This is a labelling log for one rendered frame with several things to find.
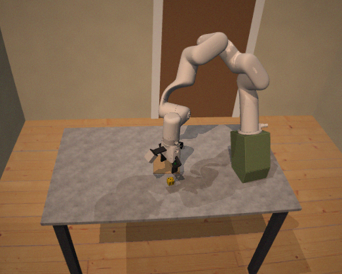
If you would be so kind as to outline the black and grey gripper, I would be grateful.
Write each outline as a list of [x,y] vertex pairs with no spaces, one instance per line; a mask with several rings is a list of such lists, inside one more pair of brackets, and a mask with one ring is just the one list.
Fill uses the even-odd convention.
[[[169,146],[166,145],[163,141],[159,144],[159,147],[164,146],[167,151],[161,153],[161,162],[168,159],[172,163],[172,173],[178,171],[178,167],[181,166],[180,162],[180,143],[179,145]],[[174,163],[176,162],[176,165]]]

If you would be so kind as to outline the orange flat mat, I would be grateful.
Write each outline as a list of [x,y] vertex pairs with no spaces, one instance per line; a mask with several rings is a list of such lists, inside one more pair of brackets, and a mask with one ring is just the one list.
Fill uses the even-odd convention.
[[[166,159],[161,162],[161,156],[153,161],[153,173],[154,174],[171,174],[172,173],[172,163]],[[180,167],[178,167],[178,171],[173,174],[180,174]]]

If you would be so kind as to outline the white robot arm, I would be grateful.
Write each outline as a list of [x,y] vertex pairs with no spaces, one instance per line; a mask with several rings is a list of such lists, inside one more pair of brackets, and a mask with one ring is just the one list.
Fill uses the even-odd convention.
[[250,53],[240,53],[226,34],[215,32],[201,35],[197,45],[183,50],[176,80],[164,90],[159,105],[159,116],[163,120],[162,141],[169,146],[179,145],[180,127],[189,120],[188,107],[168,102],[170,94],[176,89],[193,86],[198,66],[204,65],[220,56],[233,73],[238,73],[237,87],[240,100],[239,134],[262,133],[268,124],[259,123],[259,100],[257,90],[269,86],[269,76],[258,58]]

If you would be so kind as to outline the yellow die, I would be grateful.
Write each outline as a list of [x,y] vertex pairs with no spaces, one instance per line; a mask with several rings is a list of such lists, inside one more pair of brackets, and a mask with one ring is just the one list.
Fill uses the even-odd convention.
[[167,184],[169,185],[169,186],[171,186],[171,185],[174,185],[174,179],[173,179],[173,177],[170,177],[170,178],[167,178]]

